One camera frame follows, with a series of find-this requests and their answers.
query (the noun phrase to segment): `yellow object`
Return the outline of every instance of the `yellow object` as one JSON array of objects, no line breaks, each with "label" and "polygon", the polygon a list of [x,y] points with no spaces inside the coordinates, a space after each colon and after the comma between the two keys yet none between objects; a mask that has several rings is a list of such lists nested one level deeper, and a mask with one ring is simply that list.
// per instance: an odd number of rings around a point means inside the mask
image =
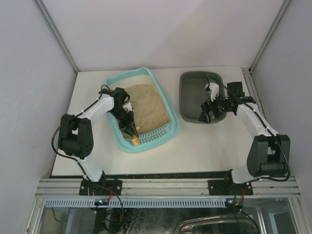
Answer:
[{"label": "yellow object", "polygon": [[133,143],[134,145],[139,145],[139,144],[140,144],[140,142],[139,142],[137,136],[133,136],[133,137],[132,137],[132,143]]}]

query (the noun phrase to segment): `teal plastic tray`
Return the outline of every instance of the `teal plastic tray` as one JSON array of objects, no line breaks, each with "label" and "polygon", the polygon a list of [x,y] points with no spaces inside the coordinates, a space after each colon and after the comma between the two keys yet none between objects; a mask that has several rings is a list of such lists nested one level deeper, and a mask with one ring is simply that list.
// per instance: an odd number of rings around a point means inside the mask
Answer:
[{"label": "teal plastic tray", "polygon": [[[140,151],[144,151],[144,150],[149,150],[151,148],[154,148],[158,145],[161,145],[165,142],[167,142],[168,140],[172,139],[173,137],[175,137],[177,135],[177,133],[179,132],[180,129],[180,123],[179,120],[176,116],[176,113],[171,105],[171,103],[168,101],[166,95],[164,94],[163,90],[161,89],[157,79],[154,77],[153,73],[151,72],[151,70],[149,70],[146,67],[142,67],[136,70],[131,70],[131,71],[127,71],[124,73],[121,73],[115,77],[109,78],[107,80],[104,81],[104,84],[109,86],[110,88],[114,89],[112,86],[114,86],[115,84],[117,87],[120,88],[126,88],[135,84],[139,84],[140,83],[140,79],[136,80],[134,83],[131,81],[135,79],[136,76],[140,76],[140,75],[149,75],[153,81],[153,83],[156,85],[164,103],[165,106],[167,108],[169,117],[170,117],[170,122],[145,134],[141,134],[139,135],[139,141],[140,141],[140,145],[135,146],[132,143],[132,139],[131,138],[124,138],[119,127],[118,127],[118,123],[117,120],[115,119],[115,117],[113,117],[112,114],[108,113],[107,117],[108,117],[108,121],[110,123],[114,138],[116,139],[116,142],[118,144],[118,146],[126,152],[129,153],[135,153],[135,152],[140,152]],[[128,84],[126,85],[126,87],[123,87],[122,83],[127,83],[127,80],[129,79],[130,82],[128,82]]]}]

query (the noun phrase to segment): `black strip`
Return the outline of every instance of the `black strip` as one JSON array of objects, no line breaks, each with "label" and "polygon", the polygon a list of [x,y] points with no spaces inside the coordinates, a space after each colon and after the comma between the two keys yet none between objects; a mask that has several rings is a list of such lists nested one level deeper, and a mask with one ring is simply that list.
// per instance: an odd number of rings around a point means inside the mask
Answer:
[{"label": "black strip", "polygon": [[[223,178],[226,171],[221,172],[190,172],[190,173],[161,173],[161,174],[130,174],[130,175],[106,175],[107,179],[201,179]],[[49,176],[49,178],[82,178],[74,176]]]}]

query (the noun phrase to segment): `curved metal tube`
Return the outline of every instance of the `curved metal tube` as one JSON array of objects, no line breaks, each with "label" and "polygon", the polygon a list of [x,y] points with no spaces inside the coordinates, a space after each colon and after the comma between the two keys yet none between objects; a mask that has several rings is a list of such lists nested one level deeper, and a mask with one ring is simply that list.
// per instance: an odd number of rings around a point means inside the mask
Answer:
[{"label": "curved metal tube", "polygon": [[[236,217],[239,223],[249,224],[253,227],[254,230],[257,230],[256,225],[245,215],[236,214]],[[223,214],[217,216],[190,219],[179,223],[179,225],[175,230],[175,234],[191,234],[192,228],[196,226],[218,224],[218,223],[236,223],[236,219],[234,214]]]}]

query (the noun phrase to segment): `dark gray bin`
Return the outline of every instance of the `dark gray bin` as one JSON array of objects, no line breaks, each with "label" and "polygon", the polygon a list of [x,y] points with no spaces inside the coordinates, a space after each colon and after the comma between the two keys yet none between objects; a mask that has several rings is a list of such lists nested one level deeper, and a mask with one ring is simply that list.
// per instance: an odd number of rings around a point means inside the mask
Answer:
[{"label": "dark gray bin", "polygon": [[[210,98],[210,94],[205,91],[207,84],[207,74],[222,82],[219,74],[214,72],[191,71],[185,72],[180,77],[179,89],[179,107],[182,118],[190,123],[204,123],[198,121],[201,114],[201,104]],[[219,87],[219,93],[224,97],[224,89]],[[218,123],[223,120],[226,113],[223,113],[220,118],[212,119],[211,123]]]}]

